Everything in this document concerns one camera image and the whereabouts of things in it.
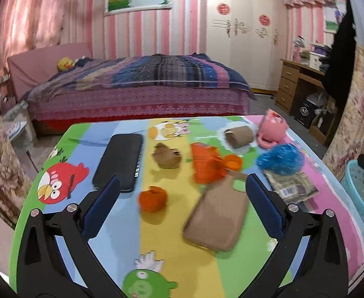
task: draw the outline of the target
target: red round sticker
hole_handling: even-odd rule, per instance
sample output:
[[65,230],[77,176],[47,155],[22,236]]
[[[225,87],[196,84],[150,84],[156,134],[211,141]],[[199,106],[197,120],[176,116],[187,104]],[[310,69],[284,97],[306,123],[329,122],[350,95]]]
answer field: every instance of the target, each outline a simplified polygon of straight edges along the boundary
[[259,16],[259,22],[261,23],[261,25],[263,26],[269,26],[270,25],[270,19],[267,15],[265,14],[261,14]]
[[222,15],[227,15],[230,13],[230,6],[228,6],[225,3],[221,3],[218,7],[217,10],[220,14]]

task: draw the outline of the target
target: white logo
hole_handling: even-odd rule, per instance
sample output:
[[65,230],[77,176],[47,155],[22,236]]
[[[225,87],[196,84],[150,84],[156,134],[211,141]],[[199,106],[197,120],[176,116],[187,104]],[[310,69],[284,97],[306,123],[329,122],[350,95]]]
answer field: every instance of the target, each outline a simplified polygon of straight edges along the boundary
[[308,109],[306,107],[301,107],[301,113],[303,116],[307,116],[309,114]]

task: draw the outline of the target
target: bird eye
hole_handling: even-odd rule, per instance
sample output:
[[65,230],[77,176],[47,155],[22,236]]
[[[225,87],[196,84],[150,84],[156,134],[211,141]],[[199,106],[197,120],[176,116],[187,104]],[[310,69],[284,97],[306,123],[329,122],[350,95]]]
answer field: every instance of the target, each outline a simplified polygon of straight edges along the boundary
[[51,197],[52,199],[57,199],[57,198],[59,197],[59,195],[60,195],[60,191],[56,189],[56,190],[53,190],[53,191],[52,191],[52,193],[51,193],[50,197]]
[[139,279],[146,279],[147,278],[147,273],[146,272],[143,272],[143,271],[138,271],[136,273],[136,276],[139,278]]
[[62,182],[58,180],[52,184],[52,189],[59,189],[62,186]]

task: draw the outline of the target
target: barcode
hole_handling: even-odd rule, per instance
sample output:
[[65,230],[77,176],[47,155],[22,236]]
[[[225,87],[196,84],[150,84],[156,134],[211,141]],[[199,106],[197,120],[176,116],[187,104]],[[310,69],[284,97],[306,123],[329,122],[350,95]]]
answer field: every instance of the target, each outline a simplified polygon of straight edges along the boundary
[[282,198],[287,198],[287,197],[290,197],[297,193],[298,193],[298,190],[297,190],[296,186],[290,186],[287,188],[280,189],[280,194],[281,194]]

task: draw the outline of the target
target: pink bed skirt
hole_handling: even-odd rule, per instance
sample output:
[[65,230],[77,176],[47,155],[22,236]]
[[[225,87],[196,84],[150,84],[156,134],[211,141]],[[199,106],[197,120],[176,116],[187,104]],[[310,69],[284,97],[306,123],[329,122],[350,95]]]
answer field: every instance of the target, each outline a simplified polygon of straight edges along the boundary
[[146,86],[72,91],[48,102],[29,102],[28,111],[31,119],[38,121],[196,113],[248,115],[249,99],[243,90]]

